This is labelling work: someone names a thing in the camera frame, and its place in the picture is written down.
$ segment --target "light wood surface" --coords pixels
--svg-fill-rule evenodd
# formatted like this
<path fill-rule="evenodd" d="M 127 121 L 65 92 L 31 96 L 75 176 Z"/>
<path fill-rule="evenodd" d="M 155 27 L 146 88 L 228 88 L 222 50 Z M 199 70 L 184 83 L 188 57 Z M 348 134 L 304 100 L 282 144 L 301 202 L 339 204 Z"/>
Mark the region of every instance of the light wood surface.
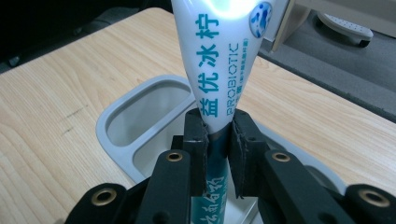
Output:
<path fill-rule="evenodd" d="M 95 135 L 102 111 L 143 81 L 185 76 L 173 15 L 157 8 L 0 76 L 0 222 L 62 223 L 90 188 L 134 183 Z M 257 58 L 239 108 L 347 184 L 396 194 L 396 125 Z"/>

